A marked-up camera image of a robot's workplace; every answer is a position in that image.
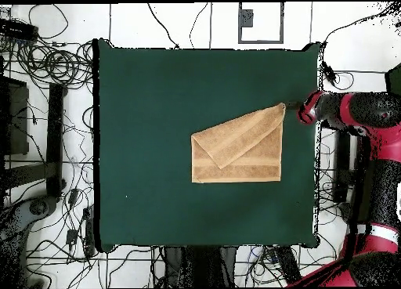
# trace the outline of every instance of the green tablecloth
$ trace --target green tablecloth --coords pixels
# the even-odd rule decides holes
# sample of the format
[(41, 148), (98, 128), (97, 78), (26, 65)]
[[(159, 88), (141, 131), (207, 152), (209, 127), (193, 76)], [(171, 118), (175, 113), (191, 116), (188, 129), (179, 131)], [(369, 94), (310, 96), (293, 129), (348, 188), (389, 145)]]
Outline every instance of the green tablecloth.
[(316, 89), (318, 44), (303, 51), (98, 45), (102, 245), (316, 244), (314, 125), (287, 111), (281, 182), (192, 183), (190, 136), (304, 100)]

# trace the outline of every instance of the black border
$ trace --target black border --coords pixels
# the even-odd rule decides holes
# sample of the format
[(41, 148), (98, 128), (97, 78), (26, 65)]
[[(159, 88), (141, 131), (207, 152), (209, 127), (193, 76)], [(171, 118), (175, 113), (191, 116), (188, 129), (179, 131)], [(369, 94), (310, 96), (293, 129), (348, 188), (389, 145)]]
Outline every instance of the black border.
[(95, 248), (98, 252), (103, 252), (102, 241), (100, 239), (100, 123), (99, 123), (99, 40), (92, 40), (92, 79), (93, 79), (93, 235), (95, 238)]
[[(102, 249), (102, 241), (100, 238), (100, 170), (99, 170), (99, 156), (100, 156), (100, 123), (99, 123), (99, 116), (100, 116), (100, 109), (99, 109), (99, 87), (100, 87), (100, 81), (99, 81), (99, 40), (105, 41), (110, 48), (114, 49), (127, 49), (125, 47), (115, 47), (112, 45), (108, 40), (99, 38), (96, 39), (94, 38), (92, 40), (92, 54), (93, 54), (93, 60), (92, 60), (92, 79), (93, 79), (93, 128), (94, 128), (94, 136), (93, 136), (93, 192), (94, 192), (94, 204), (96, 204), (93, 207), (93, 235), (95, 239), (95, 247), (98, 252), (107, 252)], [(310, 42), (306, 44), (302, 49), (269, 49), (273, 51), (291, 51), (291, 52), (306, 52), (308, 51), (312, 46), (314, 45), (319, 45), (320, 46), (320, 52), (318, 53), (318, 60), (316, 61), (316, 67), (317, 63), (319, 62), (319, 58), (321, 58), (322, 54), (322, 49), (324, 49), (324, 46), (321, 42)], [(216, 49), (216, 50), (236, 50), (236, 49)], [(259, 49), (248, 49), (251, 51), (257, 51)], [(317, 139), (317, 157), (315, 157), (315, 186), (314, 186), (314, 196), (316, 197), (317, 193), (317, 209), (314, 211), (313, 216), (316, 217), (313, 219), (313, 235), (316, 238), (316, 245), (310, 246), (310, 245), (305, 245), (305, 244), (298, 244), (302, 247), (313, 247), (316, 248), (320, 245), (320, 238), (318, 237), (318, 223), (319, 223), (319, 218), (316, 214), (319, 213), (320, 211), (320, 206), (319, 206), (319, 184), (316, 184), (316, 181), (319, 181), (319, 170), (320, 170), (320, 133), (321, 133), (321, 128), (319, 128), (319, 131), (316, 131), (318, 134), (318, 139)]]

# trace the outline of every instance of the folded towel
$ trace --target folded towel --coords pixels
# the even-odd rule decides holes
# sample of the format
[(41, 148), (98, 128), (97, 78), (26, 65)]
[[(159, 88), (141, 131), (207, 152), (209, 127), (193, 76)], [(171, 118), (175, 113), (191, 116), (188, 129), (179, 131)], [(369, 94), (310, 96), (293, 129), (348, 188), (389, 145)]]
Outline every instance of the folded towel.
[(191, 135), (192, 182), (280, 181), (284, 115), (279, 103)]

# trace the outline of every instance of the cable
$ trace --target cable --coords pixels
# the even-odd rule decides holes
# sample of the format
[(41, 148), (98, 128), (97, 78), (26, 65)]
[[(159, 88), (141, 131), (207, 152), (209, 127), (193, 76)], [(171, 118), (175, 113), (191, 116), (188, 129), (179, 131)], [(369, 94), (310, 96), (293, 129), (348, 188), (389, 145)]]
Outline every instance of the cable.
[(39, 272), (31, 271), (30, 269), (28, 269), (28, 267), (27, 267), (27, 271), (28, 271), (29, 273), (31, 273), (31, 274), (37, 274), (37, 275), (39, 275), (39, 276), (44, 276), (44, 277), (48, 278), (49, 281), (50, 281), (50, 283), (49, 283), (49, 285), (48, 285), (48, 287), (47, 287), (46, 289), (50, 289), (50, 286), (52, 286), (52, 278), (51, 278), (50, 276), (48, 276), (47, 274), (44, 274), (44, 273), (39, 273)]
[[(29, 10), (28, 19), (29, 19), (29, 24), (30, 24), (30, 25), (32, 25), (32, 21), (31, 21), (31, 12), (32, 12), (32, 10), (33, 10), (34, 8), (36, 8), (36, 7), (38, 7), (38, 6), (40, 6), (40, 5), (34, 5), (34, 6)], [(59, 35), (61, 35), (61, 34), (68, 28), (68, 19), (66, 18), (66, 16), (64, 15), (64, 13), (61, 11), (61, 9), (60, 9), (57, 5), (53, 5), (53, 6), (54, 6), (57, 10), (60, 11), (61, 15), (63, 16), (64, 20), (66, 21), (66, 26), (65, 26), (64, 29), (62, 29), (62, 31), (61, 31), (60, 33), (55, 34), (55, 35), (53, 35), (52, 37), (41, 37), (41, 36), (39, 36), (41, 39), (53, 39), (53, 38), (55, 38), (55, 37), (58, 37)]]
[(132, 252), (150, 252), (150, 250), (137, 250), (137, 249), (131, 250), (131, 251), (125, 256), (124, 261), (123, 261), (116, 269), (114, 269), (113, 271), (110, 272), (110, 274), (109, 274), (109, 283), (108, 283), (107, 289), (110, 288), (110, 286), (111, 286), (111, 275), (112, 275), (113, 273), (117, 272), (117, 271), (125, 264), (125, 262), (127, 261), (129, 255), (130, 255)]
[[(197, 18), (198, 18), (199, 15), (202, 14), (202, 12), (206, 9), (206, 7), (208, 6), (208, 4), (209, 4), (209, 2), (206, 2), (206, 4), (204, 5), (204, 7), (202, 8), (202, 10), (197, 14)], [(191, 42), (192, 48), (193, 48), (193, 43), (192, 43), (192, 39), (191, 39), (191, 34), (192, 34), (192, 31), (193, 31), (193, 28), (195, 27), (195, 24), (197, 23), (197, 18), (195, 18), (195, 21), (193, 22), (193, 25), (192, 25), (192, 28), (191, 28), (191, 31), (190, 31), (190, 42)]]
[(179, 49), (178, 44), (176, 44), (176, 43), (172, 40), (172, 37), (170, 37), (170, 34), (168, 33), (167, 28), (163, 25), (163, 23), (162, 23), (161, 21), (159, 21), (159, 19), (158, 19), (158, 18), (156, 17), (156, 15), (154, 14), (154, 11), (153, 11), (152, 8), (150, 7), (150, 3), (147, 3), (147, 6), (148, 6), (150, 12), (152, 13), (152, 16), (154, 17), (154, 19), (155, 19), (155, 20), (161, 25), (161, 27), (163, 27), (164, 30), (166, 31), (167, 36), (168, 36), (168, 39), (170, 39), (170, 42), (172, 42), (172, 43), (174, 44), (174, 46), (175, 46), (174, 48), (175, 48), (175, 49)]

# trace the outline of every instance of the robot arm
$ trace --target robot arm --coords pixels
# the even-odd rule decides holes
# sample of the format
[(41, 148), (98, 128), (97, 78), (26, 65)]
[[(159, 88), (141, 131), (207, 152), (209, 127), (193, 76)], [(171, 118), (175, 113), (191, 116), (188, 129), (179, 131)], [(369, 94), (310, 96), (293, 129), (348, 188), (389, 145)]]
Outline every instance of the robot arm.
[(363, 181), (364, 222), (349, 223), (340, 259), (294, 286), (381, 286), (401, 284), (396, 214), (401, 183), (401, 98), (384, 92), (314, 92), (298, 110), (303, 124), (327, 120), (338, 129), (359, 128), (370, 140)]
[(37, 197), (15, 204), (0, 217), (0, 286), (28, 288), (27, 238), (38, 220), (56, 210), (55, 197)]

